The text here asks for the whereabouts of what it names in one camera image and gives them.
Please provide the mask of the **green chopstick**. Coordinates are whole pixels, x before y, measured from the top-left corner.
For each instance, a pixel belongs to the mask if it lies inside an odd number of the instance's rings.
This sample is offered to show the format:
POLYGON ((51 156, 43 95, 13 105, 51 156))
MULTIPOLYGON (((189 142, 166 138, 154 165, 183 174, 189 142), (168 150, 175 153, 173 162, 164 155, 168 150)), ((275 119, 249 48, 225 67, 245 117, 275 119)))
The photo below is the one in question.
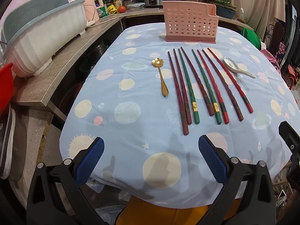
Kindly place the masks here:
POLYGON ((200 123, 200 117, 199 117, 199 113, 198 113, 197 102, 196 102, 196 99, 195 99, 195 95, 194 95, 193 87, 192 87, 192 84, 191 84, 191 80, 190 80, 190 77, 189 77, 189 74, 188 74, 186 64, 185 64, 184 58, 182 56, 181 50, 178 49, 178 52, 179 52, 179 57, 181 59, 182 66, 183 66, 184 76, 186 78, 187 87, 188 87, 188 91, 189 91, 189 95, 190 95, 194 122, 195 122, 195 124, 199 124, 200 123))
POLYGON ((204 71, 204 69, 203 69, 203 67, 202 67, 202 64, 201 64, 201 62, 199 61, 199 59, 198 59, 198 57, 197 57, 195 51, 194 51, 193 49, 192 49, 191 51, 192 51, 192 53, 193 53, 193 55, 194 55, 194 57, 195 57, 195 60, 196 60, 198 66, 199 66, 199 68, 200 68, 200 72, 201 72, 202 77, 203 77, 203 79, 204 79, 204 83, 205 83, 205 85, 206 85, 207 92, 208 92, 209 98, 210 98, 209 102, 210 102, 210 104, 211 104, 211 106, 212 106, 212 108, 213 108, 214 116, 216 117, 216 122, 217 122, 218 125, 220 125, 220 124, 222 123, 222 118, 221 118, 221 114, 220 114, 220 110, 219 110, 219 107, 218 107, 216 98, 215 98, 215 96, 214 96, 214 92, 213 92, 213 90, 212 90, 212 88, 211 88, 210 82, 209 82, 209 80, 208 80, 208 78, 207 78, 207 76, 206 76, 206 74, 205 74, 205 71, 204 71))

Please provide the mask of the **dark red chopstick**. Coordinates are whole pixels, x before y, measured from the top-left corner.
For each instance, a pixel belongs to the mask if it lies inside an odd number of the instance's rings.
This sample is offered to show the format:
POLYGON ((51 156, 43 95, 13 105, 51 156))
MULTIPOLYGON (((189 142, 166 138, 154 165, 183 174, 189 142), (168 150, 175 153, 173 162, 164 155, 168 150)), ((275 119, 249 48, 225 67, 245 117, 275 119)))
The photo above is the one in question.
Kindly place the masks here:
POLYGON ((175 91, 176 91, 176 96, 177 96, 177 101, 178 101, 178 106, 179 106, 179 112, 180 112, 180 115, 181 115, 181 124, 182 124, 183 134, 186 136, 186 135, 189 134, 188 123, 187 123, 187 118, 186 118, 186 111, 185 111, 185 107, 184 107, 184 104, 183 104, 181 91, 179 89, 179 83, 178 83, 178 80, 177 80, 176 71, 174 69, 173 61, 172 61, 170 52, 167 52, 167 53, 168 53, 168 58, 169 58, 170 66, 171 66, 171 70, 172 70, 174 86, 175 86, 175 91))
POLYGON ((198 86, 199 86, 199 89, 200 89, 200 92, 201 92, 201 94, 202 94, 202 97, 203 97, 203 99, 204 99, 204 102, 205 102, 207 111, 208 111, 208 113, 209 113, 209 116, 214 116, 215 112, 214 112, 213 107, 212 107, 212 104, 211 104, 211 102, 210 102, 210 100, 209 100, 209 96, 207 95, 207 92, 206 92, 206 90, 204 89, 204 86, 203 86, 203 84, 202 84, 202 82, 201 82, 201 80, 200 80, 200 78, 199 78, 199 76, 198 76, 198 74, 197 74, 197 71, 195 70, 195 67, 193 66, 191 60, 189 59, 189 57, 188 57, 188 55, 186 54, 186 52, 185 52, 185 50, 183 49, 183 47, 181 47, 181 52, 183 53, 184 57, 186 58, 186 60, 187 60, 187 62, 188 62, 188 64, 189 64, 189 66, 190 66, 190 68, 191 68, 191 70, 192 70, 192 72, 193 72, 193 75, 194 75, 194 77, 195 77, 195 79, 196 79, 196 82, 197 82, 197 84, 198 84, 198 86))
POLYGON ((178 60, 175 49, 173 49, 173 53, 174 53, 174 58, 175 58, 176 66, 177 66, 177 72, 178 72, 178 76, 179 76, 180 86, 181 86, 181 95, 182 95, 182 98, 183 98, 184 110, 185 110, 185 113, 186 113, 187 124, 191 125, 192 124, 192 118, 191 118, 191 112, 190 112, 189 102, 188 102, 188 98, 187 98, 187 92, 186 92, 183 75, 182 75, 182 72, 181 72, 181 68, 180 68, 180 65, 179 65, 179 60, 178 60))
POLYGON ((214 70, 216 71, 217 75, 219 76, 232 104, 233 104, 233 107, 235 109, 235 112, 237 114, 237 117, 239 119, 239 121, 243 121, 244 117, 243 117, 243 114, 240 110, 240 107, 237 103, 237 100, 235 99, 234 95, 232 94, 232 91, 231 89, 229 88, 228 84, 226 83, 224 77, 222 76, 222 74, 220 73, 219 69, 217 68, 217 66, 213 63, 212 59, 209 57, 209 55, 204 51, 204 49, 202 49, 202 52, 206 55, 207 59, 209 60, 209 62, 211 63, 211 65, 213 66, 214 70))

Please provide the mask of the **white ceramic soup spoon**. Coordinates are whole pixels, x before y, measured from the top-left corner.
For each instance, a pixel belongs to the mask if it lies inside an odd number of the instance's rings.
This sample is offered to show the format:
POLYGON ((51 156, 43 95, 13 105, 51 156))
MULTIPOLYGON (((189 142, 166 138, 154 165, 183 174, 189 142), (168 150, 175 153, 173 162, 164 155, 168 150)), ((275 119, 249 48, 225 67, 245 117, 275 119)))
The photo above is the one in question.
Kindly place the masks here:
POLYGON ((250 72, 248 71, 245 71, 245 70, 242 70, 235 62, 234 60, 232 60, 231 58, 229 57, 224 57, 223 58, 223 62, 225 64, 225 66, 227 66, 227 68, 232 71, 233 73, 236 73, 236 74, 244 74, 244 75, 247 75, 251 78, 256 78, 255 75, 251 74, 250 72))

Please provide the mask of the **gold flower spoon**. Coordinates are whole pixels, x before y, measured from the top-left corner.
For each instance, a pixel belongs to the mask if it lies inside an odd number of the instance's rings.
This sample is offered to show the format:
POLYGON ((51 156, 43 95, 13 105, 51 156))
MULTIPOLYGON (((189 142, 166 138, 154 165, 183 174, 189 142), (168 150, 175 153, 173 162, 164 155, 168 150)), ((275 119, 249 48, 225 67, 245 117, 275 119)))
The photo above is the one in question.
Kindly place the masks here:
POLYGON ((163 97, 167 97, 169 95, 169 91, 168 91, 167 85, 163 79, 163 75, 162 75, 162 71, 161 71, 161 67, 163 67, 164 61, 162 59, 156 57, 155 59, 153 59, 151 61, 151 63, 159 71, 162 95, 163 95, 163 97))

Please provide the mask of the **back kitchen counter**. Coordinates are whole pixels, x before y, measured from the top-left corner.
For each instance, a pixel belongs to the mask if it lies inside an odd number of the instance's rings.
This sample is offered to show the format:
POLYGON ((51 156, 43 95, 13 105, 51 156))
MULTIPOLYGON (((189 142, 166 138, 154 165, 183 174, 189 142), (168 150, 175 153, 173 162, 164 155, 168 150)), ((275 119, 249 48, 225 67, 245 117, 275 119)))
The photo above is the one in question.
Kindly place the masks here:
MULTIPOLYGON (((133 11, 133 12, 127 11, 127 12, 121 13, 121 14, 109 15, 109 16, 106 16, 104 18, 101 18, 98 22, 105 23, 105 22, 112 21, 112 20, 117 19, 117 18, 122 19, 122 18, 150 16, 150 15, 164 15, 164 12, 163 12, 162 8, 145 8, 143 10, 137 10, 137 11, 133 11)), ((252 27, 250 27, 249 25, 247 25, 245 23, 242 23, 242 22, 238 21, 237 19, 228 19, 228 18, 220 16, 219 21, 229 23, 229 24, 233 24, 233 25, 238 26, 238 27, 245 27, 247 29, 250 29, 250 30, 254 31, 254 29, 252 27)))

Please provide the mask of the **blue planet-print tablecloth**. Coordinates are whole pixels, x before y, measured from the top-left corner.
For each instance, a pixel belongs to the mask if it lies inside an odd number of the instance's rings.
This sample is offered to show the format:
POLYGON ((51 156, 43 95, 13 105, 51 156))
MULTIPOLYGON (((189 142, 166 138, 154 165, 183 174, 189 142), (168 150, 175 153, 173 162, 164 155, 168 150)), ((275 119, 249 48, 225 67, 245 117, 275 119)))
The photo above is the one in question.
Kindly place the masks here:
POLYGON ((165 24, 152 23, 124 30, 94 66, 68 114, 60 138, 63 158, 73 158, 96 137, 104 140, 102 157, 92 172, 88 186, 101 192, 105 186, 122 189, 149 203, 168 208, 193 208, 211 204, 221 189, 198 149, 198 139, 206 135, 215 146, 243 163, 265 161, 271 177, 286 165, 291 152, 279 135, 279 125, 287 121, 299 131, 299 108, 273 65, 240 34, 226 28, 217 30, 216 43, 175 43, 165 40, 165 24), (229 123, 217 124, 209 116, 193 72, 182 53, 197 102, 200 123, 195 124, 192 104, 178 49, 191 60, 207 92, 195 51, 206 61, 223 98, 229 123), (248 98, 246 104, 224 69, 207 50, 224 63, 229 57, 255 75, 232 73, 248 98), (179 104, 168 53, 170 52, 181 91, 175 49, 187 92, 192 124, 184 135, 179 104), (243 121, 213 66, 209 55, 232 91, 243 121), (159 71, 152 65, 158 57, 169 95, 163 97, 159 71))

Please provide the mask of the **green bag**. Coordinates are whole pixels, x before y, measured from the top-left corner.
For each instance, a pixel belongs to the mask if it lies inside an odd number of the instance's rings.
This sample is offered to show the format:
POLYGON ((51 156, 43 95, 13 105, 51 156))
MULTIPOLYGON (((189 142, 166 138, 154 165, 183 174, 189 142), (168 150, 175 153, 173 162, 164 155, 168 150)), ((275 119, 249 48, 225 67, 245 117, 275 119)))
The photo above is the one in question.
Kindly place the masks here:
POLYGON ((243 27, 241 30, 241 35, 246 38, 254 47, 256 47, 258 50, 261 50, 260 38, 254 31, 243 27))

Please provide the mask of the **red plastic basin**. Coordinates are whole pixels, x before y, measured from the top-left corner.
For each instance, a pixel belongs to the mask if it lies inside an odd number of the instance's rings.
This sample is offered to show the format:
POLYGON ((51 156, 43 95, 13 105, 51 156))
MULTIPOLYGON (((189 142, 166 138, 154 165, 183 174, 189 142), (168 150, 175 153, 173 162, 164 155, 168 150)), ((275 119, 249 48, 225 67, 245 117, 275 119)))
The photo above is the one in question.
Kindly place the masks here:
POLYGON ((10 103, 14 92, 14 78, 12 75, 13 63, 8 63, 1 68, 0 73, 0 115, 3 114, 4 110, 10 103))

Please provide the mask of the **beige hanging curtain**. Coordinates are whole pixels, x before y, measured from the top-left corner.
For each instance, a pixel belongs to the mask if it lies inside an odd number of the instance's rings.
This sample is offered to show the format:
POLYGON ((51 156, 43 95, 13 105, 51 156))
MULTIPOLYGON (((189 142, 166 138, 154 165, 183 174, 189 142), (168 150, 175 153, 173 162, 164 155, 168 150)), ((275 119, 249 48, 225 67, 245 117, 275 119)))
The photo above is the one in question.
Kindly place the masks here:
POLYGON ((236 16, 246 21, 263 38, 266 27, 277 20, 285 21, 285 0, 230 0, 236 16))

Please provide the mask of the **pink perforated utensil holder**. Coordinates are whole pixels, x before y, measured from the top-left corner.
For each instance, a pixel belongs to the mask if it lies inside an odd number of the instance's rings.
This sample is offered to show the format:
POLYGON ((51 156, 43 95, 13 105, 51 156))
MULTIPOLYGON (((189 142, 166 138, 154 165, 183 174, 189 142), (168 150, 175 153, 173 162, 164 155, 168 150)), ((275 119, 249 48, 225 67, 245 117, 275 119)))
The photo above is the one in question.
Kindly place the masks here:
POLYGON ((164 1, 168 42, 216 43, 219 17, 214 4, 195 1, 164 1))

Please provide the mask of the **blue basin with vegetables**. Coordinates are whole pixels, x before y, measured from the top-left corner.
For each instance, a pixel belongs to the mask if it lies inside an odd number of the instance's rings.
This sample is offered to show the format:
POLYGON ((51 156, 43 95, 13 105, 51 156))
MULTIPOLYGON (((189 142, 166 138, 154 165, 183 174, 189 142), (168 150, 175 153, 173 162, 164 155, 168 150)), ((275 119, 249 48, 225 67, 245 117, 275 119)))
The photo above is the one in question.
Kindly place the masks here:
POLYGON ((230 3, 230 0, 208 0, 209 3, 216 6, 216 14, 219 17, 233 19, 236 15, 236 6, 230 3))

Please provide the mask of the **white dish drainer box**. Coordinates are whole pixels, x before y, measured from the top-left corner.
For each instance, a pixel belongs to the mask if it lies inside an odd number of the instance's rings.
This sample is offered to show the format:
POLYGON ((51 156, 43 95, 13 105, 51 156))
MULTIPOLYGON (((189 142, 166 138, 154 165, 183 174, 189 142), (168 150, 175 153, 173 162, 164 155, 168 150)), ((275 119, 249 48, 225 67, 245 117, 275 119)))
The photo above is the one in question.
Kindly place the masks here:
POLYGON ((8 42, 4 59, 17 76, 37 76, 60 48, 86 32, 86 23, 84 0, 57 7, 23 26, 8 42))

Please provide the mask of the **red tomato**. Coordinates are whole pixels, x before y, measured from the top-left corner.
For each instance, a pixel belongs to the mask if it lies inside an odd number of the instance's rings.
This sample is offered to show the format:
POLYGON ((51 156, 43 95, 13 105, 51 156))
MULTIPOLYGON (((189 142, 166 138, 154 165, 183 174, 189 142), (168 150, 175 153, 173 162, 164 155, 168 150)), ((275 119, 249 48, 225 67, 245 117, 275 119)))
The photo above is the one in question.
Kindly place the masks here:
POLYGON ((118 7, 118 12, 119 13, 125 13, 126 12, 126 7, 125 6, 119 6, 118 7))

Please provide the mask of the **pink electric kettle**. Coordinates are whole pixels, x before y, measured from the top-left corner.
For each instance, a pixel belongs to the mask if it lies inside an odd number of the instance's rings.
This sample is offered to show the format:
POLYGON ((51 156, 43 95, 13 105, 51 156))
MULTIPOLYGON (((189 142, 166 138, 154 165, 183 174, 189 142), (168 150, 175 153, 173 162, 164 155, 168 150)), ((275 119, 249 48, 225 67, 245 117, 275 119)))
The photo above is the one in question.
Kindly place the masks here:
POLYGON ((98 21, 100 19, 102 0, 84 0, 84 10, 88 21, 98 21))

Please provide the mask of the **clear food storage container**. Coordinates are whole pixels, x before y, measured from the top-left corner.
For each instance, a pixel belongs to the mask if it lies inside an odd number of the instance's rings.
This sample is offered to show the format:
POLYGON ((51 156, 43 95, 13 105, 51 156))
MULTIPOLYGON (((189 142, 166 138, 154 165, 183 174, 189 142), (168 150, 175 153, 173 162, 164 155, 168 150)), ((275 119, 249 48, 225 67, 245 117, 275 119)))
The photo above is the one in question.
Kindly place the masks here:
POLYGON ((143 10, 145 6, 145 3, 132 3, 128 4, 128 11, 133 12, 133 11, 139 11, 143 10))

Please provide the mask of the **oil bottle yellow label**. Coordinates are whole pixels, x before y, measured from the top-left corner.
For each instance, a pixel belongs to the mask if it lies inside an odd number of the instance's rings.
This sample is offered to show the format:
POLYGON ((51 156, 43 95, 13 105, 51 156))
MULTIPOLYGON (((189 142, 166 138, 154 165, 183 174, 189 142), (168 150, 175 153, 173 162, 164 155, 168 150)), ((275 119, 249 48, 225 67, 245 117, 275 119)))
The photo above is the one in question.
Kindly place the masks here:
POLYGON ((113 3, 117 10, 122 6, 122 0, 113 0, 113 3))

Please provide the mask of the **grey-blue dish drainer lid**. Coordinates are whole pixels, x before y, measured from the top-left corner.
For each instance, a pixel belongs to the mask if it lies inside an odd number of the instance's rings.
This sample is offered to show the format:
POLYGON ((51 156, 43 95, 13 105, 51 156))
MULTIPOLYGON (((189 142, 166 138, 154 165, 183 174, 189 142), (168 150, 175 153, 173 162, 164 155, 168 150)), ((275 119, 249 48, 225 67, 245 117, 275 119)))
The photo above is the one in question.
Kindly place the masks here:
POLYGON ((67 3, 68 0, 30 0, 22 4, 11 11, 4 20, 1 45, 7 45, 10 39, 31 20, 67 3))

